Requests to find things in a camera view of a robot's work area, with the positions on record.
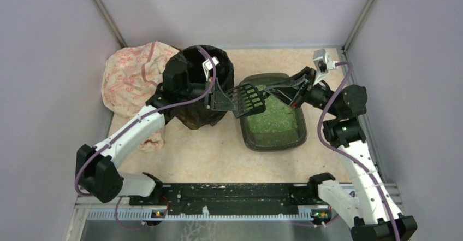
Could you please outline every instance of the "black slotted scoop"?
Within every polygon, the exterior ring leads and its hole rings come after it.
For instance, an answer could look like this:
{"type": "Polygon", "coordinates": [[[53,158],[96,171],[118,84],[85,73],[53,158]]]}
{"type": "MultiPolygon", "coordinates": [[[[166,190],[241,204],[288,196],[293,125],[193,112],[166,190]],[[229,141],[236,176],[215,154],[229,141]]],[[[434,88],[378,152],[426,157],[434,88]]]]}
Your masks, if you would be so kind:
{"type": "Polygon", "coordinates": [[[225,92],[216,84],[213,90],[210,98],[211,110],[232,111],[236,118],[265,111],[263,94],[252,84],[240,84],[225,92]]]}

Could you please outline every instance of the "pink patterned cloth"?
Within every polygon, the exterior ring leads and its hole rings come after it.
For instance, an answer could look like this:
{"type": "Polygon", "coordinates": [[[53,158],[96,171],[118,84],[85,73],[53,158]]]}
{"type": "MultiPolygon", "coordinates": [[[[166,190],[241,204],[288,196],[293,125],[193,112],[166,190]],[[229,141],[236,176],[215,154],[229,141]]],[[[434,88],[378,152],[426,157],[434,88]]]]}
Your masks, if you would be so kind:
{"type": "MultiPolygon", "coordinates": [[[[176,48],[152,42],[135,48],[124,48],[106,61],[102,84],[103,103],[127,122],[140,111],[162,82],[167,61],[178,53],[176,48]]],[[[164,129],[148,137],[138,148],[156,151],[164,145],[164,129]]]]}

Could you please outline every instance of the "beige table surface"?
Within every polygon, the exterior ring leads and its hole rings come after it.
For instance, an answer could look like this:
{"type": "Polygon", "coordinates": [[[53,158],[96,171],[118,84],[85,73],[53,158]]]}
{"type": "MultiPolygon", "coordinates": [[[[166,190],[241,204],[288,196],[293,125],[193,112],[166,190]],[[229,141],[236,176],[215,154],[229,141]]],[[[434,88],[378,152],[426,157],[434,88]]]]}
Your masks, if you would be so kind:
{"type": "MultiPolygon", "coordinates": [[[[317,49],[226,50],[235,67],[235,84],[258,73],[282,72],[293,75],[304,66],[314,68],[317,49]]],[[[335,49],[327,49],[337,60],[335,49]]],[[[330,73],[327,83],[336,89],[342,71],[330,73]]],[[[338,181],[349,176],[339,157],[317,138],[321,110],[302,106],[307,125],[307,141],[300,147],[279,152],[255,152],[243,143],[240,122],[232,113],[214,127],[191,131],[178,119],[166,126],[165,146],[156,152],[134,150],[120,167],[128,173],[148,172],[166,183],[293,183],[307,182],[314,174],[330,172],[338,181]]],[[[114,116],[110,134],[126,120],[114,116]]]]}

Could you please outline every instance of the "white wall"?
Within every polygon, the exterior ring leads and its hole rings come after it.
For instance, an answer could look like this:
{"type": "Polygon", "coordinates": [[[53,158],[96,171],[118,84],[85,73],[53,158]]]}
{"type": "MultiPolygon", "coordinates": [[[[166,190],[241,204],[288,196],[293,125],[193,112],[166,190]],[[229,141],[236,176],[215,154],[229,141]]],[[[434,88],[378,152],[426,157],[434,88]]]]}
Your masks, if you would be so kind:
{"type": "Polygon", "coordinates": [[[366,0],[103,0],[129,46],[343,45],[366,0]]]}
{"type": "Polygon", "coordinates": [[[110,116],[100,85],[117,46],[90,0],[0,3],[0,240],[62,240],[76,150],[110,116]]]}
{"type": "Polygon", "coordinates": [[[461,240],[463,0],[378,0],[348,56],[418,240],[461,240]]]}

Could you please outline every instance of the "green granules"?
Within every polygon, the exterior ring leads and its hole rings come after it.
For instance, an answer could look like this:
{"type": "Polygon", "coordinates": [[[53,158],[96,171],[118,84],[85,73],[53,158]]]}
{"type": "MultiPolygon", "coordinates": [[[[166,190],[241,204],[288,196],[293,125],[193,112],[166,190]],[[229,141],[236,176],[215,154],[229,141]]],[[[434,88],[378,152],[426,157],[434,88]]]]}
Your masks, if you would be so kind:
{"type": "MultiPolygon", "coordinates": [[[[257,85],[256,88],[261,91],[265,85],[257,85]]],[[[265,112],[247,117],[249,130],[252,133],[278,133],[298,127],[294,109],[275,96],[269,96],[265,100],[265,107],[265,112]]]]}

